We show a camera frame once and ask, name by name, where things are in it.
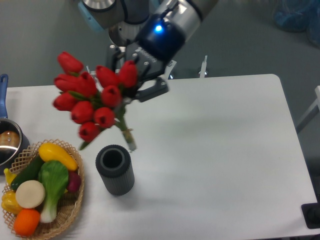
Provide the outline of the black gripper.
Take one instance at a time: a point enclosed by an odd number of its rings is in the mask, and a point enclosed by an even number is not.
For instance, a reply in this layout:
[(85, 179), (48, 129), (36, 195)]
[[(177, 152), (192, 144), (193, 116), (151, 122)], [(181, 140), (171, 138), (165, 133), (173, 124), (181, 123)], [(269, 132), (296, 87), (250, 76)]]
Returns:
[(133, 43), (127, 47), (109, 46), (106, 67), (118, 73), (125, 59), (133, 60), (141, 81), (157, 77), (153, 86), (138, 90), (131, 98), (143, 103), (169, 91), (167, 81), (158, 76), (165, 72), (166, 66), (185, 41), (185, 35), (177, 24), (165, 21), (159, 13), (156, 13), (146, 22)]

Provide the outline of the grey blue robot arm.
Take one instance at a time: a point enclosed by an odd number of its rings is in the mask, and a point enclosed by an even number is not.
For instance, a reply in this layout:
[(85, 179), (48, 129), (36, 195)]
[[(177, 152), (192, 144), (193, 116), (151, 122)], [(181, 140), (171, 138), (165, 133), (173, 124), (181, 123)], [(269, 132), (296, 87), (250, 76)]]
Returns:
[(108, 31), (108, 68), (135, 62), (138, 82), (124, 95), (128, 105), (168, 92), (174, 56), (216, 4), (215, 0), (81, 0), (78, 8), (93, 30)]

